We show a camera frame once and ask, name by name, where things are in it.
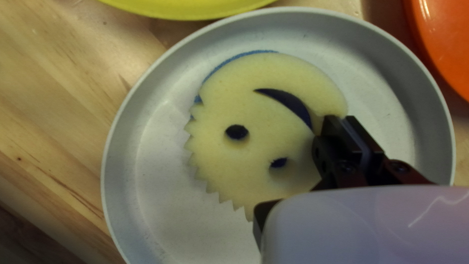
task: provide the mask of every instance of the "orange plate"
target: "orange plate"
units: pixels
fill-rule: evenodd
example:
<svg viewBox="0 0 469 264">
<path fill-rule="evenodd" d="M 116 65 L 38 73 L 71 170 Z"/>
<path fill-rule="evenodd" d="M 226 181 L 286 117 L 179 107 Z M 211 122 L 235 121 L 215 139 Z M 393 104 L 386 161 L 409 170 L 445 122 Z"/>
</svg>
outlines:
<svg viewBox="0 0 469 264">
<path fill-rule="evenodd" d="M 403 0 L 434 67 L 469 101 L 469 0 Z"/>
</svg>

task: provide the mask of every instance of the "plate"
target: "plate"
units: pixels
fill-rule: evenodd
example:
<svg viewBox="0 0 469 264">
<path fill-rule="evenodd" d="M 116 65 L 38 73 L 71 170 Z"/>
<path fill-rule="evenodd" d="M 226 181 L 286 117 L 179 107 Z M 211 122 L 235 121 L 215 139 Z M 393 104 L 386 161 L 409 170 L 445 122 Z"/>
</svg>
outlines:
<svg viewBox="0 0 469 264">
<path fill-rule="evenodd" d="M 135 14 L 173 19 L 208 20 L 232 16 L 276 0 L 100 0 Z"/>
<path fill-rule="evenodd" d="M 405 0 L 413 33 L 427 59 L 469 101 L 469 1 Z"/>
<path fill-rule="evenodd" d="M 341 89 L 390 158 L 451 185 L 454 134 L 423 64 L 381 29 L 341 13 L 266 8 L 213 23 L 163 54 L 124 100 L 109 133 L 102 197 L 129 264 L 258 264 L 252 224 L 194 179 L 183 149 L 203 79 L 236 54 L 275 50 L 307 60 Z"/>
</svg>

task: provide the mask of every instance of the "smiley face sponge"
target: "smiley face sponge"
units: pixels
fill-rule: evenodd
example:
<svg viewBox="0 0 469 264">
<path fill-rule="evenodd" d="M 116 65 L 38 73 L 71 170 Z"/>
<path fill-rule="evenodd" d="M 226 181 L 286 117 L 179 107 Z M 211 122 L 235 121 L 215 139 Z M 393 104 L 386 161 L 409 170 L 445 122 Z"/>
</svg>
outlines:
<svg viewBox="0 0 469 264">
<path fill-rule="evenodd" d="M 300 99 L 313 130 L 259 88 L 288 92 Z M 312 157 L 313 131 L 325 115 L 344 117 L 347 105 L 332 80 L 314 65 L 280 53 L 258 53 L 233 60 L 214 72 L 199 91 L 190 113 L 186 149 L 220 202 L 244 206 L 252 220 L 263 201 L 308 192 L 320 176 Z"/>
</svg>

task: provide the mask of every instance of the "wooden table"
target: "wooden table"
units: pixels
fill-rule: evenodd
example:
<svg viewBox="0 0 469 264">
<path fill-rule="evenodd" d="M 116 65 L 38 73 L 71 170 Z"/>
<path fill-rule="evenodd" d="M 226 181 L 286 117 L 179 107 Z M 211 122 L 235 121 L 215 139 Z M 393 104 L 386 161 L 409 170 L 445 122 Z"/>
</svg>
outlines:
<svg viewBox="0 0 469 264">
<path fill-rule="evenodd" d="M 370 21 L 415 51 L 401 0 L 280 0 Z M 0 0 L 0 263 L 124 263 L 99 193 L 107 132 L 170 46 L 210 22 L 133 15 L 95 0 Z M 469 186 L 469 104 L 440 78 Z"/>
</svg>

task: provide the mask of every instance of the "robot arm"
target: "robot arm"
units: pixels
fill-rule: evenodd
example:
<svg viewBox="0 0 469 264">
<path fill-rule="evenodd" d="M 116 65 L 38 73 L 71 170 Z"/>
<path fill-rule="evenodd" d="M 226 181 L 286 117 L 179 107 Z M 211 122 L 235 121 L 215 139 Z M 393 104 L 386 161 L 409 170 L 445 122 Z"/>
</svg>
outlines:
<svg viewBox="0 0 469 264">
<path fill-rule="evenodd" d="M 326 116 L 312 156 L 310 193 L 254 209 L 264 264 L 469 262 L 469 189 L 389 160 L 353 116 Z"/>
</svg>

